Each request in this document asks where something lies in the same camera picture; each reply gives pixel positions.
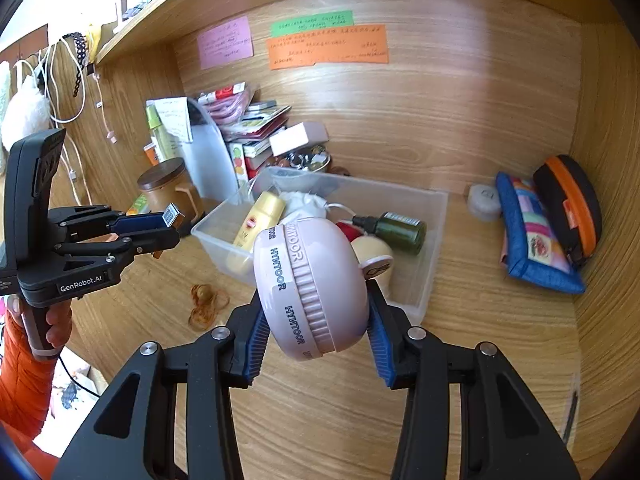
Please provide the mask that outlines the person's left hand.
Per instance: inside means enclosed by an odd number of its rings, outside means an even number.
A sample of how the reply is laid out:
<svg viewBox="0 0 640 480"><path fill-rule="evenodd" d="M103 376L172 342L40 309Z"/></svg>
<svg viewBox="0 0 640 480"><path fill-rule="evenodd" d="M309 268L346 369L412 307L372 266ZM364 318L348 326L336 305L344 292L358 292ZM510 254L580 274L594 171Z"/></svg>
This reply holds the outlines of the person's left hand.
<svg viewBox="0 0 640 480"><path fill-rule="evenodd" d="M22 314L28 309L28 304L19 296L11 295L6 300L6 308L11 313L14 322L23 328ZM53 348L61 349L70 340L73 329L72 315L70 300L52 304L49 308L46 320L50 328L47 331L46 339Z"/></svg>

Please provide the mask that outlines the orange sleeve forearm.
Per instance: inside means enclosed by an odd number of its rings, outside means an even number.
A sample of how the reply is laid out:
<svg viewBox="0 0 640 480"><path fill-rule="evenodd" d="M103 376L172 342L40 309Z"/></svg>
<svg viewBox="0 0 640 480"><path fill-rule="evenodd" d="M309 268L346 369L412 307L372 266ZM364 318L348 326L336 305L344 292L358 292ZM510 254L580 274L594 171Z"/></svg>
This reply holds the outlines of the orange sleeve forearm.
<svg viewBox="0 0 640 480"><path fill-rule="evenodd" d="M51 479L58 464L57 457L34 443L49 411L54 369L54 361L32 356L25 331L9 316L1 365L1 425L43 479Z"/></svg>

